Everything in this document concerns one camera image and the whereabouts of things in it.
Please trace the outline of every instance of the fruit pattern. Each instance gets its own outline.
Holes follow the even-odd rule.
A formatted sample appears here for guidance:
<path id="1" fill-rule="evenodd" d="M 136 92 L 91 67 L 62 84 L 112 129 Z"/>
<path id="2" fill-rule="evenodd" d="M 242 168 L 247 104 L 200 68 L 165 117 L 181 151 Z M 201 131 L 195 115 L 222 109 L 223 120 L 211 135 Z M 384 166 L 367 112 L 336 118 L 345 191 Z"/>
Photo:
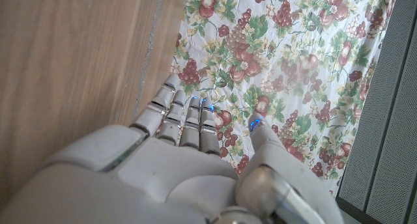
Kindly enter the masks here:
<path id="1" fill-rule="evenodd" d="M 253 112 L 336 195 L 395 0 L 187 0 L 171 71 L 240 174 Z"/>

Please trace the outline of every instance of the wooden surface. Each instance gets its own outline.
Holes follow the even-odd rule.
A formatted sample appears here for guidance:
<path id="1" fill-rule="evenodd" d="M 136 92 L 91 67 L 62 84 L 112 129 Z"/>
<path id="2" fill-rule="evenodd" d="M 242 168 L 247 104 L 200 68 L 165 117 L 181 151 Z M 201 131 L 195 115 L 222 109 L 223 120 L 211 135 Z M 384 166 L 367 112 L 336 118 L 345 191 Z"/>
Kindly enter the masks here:
<path id="1" fill-rule="evenodd" d="M 185 0 L 158 16 L 147 88 L 166 77 Z M 137 110 L 158 0 L 0 0 L 0 207 L 63 146 Z M 140 102 L 148 102 L 144 96 Z"/>
<path id="2" fill-rule="evenodd" d="M 152 100 L 152 97 L 158 92 L 154 85 L 161 85 L 169 75 L 166 70 L 171 68 L 173 58 L 164 54 L 173 54 L 175 43 L 177 42 L 179 24 L 178 28 L 172 29 L 164 27 L 164 22 L 170 20 L 170 18 L 174 18 L 175 21 L 181 21 L 184 15 L 184 3 L 185 0 L 162 0 L 160 17 L 154 32 L 155 37 L 151 58 L 149 59 L 149 69 L 146 71 L 145 82 L 141 91 L 141 100 L 147 101 L 140 101 L 139 110 L 144 109 L 147 102 Z M 174 44 L 167 42 L 172 38 L 175 38 Z"/>

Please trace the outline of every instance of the mesh panel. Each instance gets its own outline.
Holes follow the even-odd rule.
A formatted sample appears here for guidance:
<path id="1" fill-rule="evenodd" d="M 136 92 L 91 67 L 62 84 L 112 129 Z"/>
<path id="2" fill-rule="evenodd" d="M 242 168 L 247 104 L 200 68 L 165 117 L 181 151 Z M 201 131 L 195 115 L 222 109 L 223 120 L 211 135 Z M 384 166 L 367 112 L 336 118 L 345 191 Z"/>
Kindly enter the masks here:
<path id="1" fill-rule="evenodd" d="M 371 88 L 360 117 L 339 196 L 364 210 L 371 176 L 388 122 L 388 112 L 397 86 L 403 54 L 409 42 L 416 0 L 396 0 Z"/>
<path id="2" fill-rule="evenodd" d="M 368 215 L 382 223 L 404 222 L 407 205 L 413 195 L 417 169 L 416 65 L 417 27 L 410 44 L 366 209 Z"/>
<path id="3" fill-rule="evenodd" d="M 414 203 L 412 205 L 412 209 L 410 213 L 409 224 L 417 224 L 417 199 L 415 198 L 414 198 Z"/>

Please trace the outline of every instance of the robot finger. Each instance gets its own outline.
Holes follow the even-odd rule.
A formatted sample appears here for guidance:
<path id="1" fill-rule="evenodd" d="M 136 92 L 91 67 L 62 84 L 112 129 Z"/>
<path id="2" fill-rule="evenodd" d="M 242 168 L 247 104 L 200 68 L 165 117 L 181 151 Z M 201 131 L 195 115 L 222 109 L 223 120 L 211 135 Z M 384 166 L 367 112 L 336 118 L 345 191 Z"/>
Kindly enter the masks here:
<path id="1" fill-rule="evenodd" d="M 166 143 L 177 145 L 178 135 L 181 127 L 182 107 L 184 106 L 185 94 L 184 91 L 179 90 L 175 93 L 171 107 L 169 107 L 168 114 L 162 123 L 162 127 L 157 138 Z"/>
<path id="2" fill-rule="evenodd" d="M 214 107 L 209 96 L 201 102 L 200 151 L 220 156 L 219 142 L 214 125 Z"/>
<path id="3" fill-rule="evenodd" d="M 179 144 L 180 147 L 192 147 L 199 150 L 200 108 L 200 99 L 194 96 L 190 100 L 190 105 L 188 107 Z"/>
<path id="4" fill-rule="evenodd" d="M 156 96 L 139 114 L 137 119 L 133 121 L 130 127 L 139 128 L 144 131 L 148 137 L 152 137 L 159 128 L 179 83 L 180 79 L 178 75 L 171 74 L 161 86 L 161 89 Z"/>

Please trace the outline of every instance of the red fruit print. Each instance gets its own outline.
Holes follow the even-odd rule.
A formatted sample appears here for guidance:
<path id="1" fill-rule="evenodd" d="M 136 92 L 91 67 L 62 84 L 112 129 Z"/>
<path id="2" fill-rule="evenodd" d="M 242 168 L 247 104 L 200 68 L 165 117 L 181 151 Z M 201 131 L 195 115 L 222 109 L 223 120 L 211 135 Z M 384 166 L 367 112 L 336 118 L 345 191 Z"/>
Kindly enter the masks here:
<path id="1" fill-rule="evenodd" d="M 225 148 L 225 147 L 220 148 L 220 156 L 222 158 L 226 157 L 228 155 L 228 153 L 229 153 L 229 151 L 227 150 L 227 148 Z"/>
<path id="2" fill-rule="evenodd" d="M 316 114 L 315 118 L 320 120 L 321 123 L 328 122 L 330 120 L 330 101 L 327 100 L 323 109 L 320 110 L 320 113 Z"/>
<path id="3" fill-rule="evenodd" d="M 221 110 L 218 116 L 223 119 L 223 126 L 227 126 L 232 122 L 232 114 L 228 110 Z"/>
<path id="4" fill-rule="evenodd" d="M 246 50 L 249 48 L 249 44 L 247 43 L 241 43 L 237 46 L 236 48 L 236 59 L 238 59 L 239 61 L 245 61 L 245 62 L 250 62 L 252 60 L 253 54 L 252 53 L 248 53 Z"/>
<path id="5" fill-rule="evenodd" d="M 200 82 L 196 61 L 189 58 L 185 68 L 178 74 L 178 77 L 187 85 Z"/>
<path id="6" fill-rule="evenodd" d="M 227 25 L 222 25 L 219 28 L 219 36 L 220 38 L 227 36 L 230 33 L 230 28 Z"/>
<path id="7" fill-rule="evenodd" d="M 352 42 L 346 41 L 343 44 L 343 48 L 339 55 L 339 64 L 341 66 L 345 66 L 345 64 L 347 64 L 347 60 L 349 58 L 349 55 L 351 54 L 351 50 L 352 50 Z"/>
<path id="8" fill-rule="evenodd" d="M 209 18 L 214 14 L 214 5 L 217 0 L 201 0 L 199 13 L 202 18 Z"/>
<path id="9" fill-rule="evenodd" d="M 255 112 L 266 117 L 266 112 L 269 108 L 269 98 L 265 95 L 258 97 L 258 103 L 255 106 Z"/>
<path id="10" fill-rule="evenodd" d="M 245 69 L 245 74 L 250 77 L 255 77 L 261 72 L 261 65 L 256 60 L 251 60 L 248 63 L 248 68 Z"/>
<path id="11" fill-rule="evenodd" d="M 249 162 L 249 156 L 243 155 L 242 159 L 240 160 L 240 162 L 237 165 L 237 168 L 235 169 L 235 171 L 238 175 L 240 175 L 242 173 L 243 169 L 246 167 L 248 162 Z"/>
<path id="12" fill-rule="evenodd" d="M 350 81 L 356 81 L 361 78 L 362 78 L 362 71 L 353 71 L 351 74 L 349 74 Z"/>
<path id="13" fill-rule="evenodd" d="M 243 70 L 236 71 L 236 66 L 232 65 L 229 69 L 229 76 L 232 81 L 242 81 L 245 78 L 245 72 Z"/>

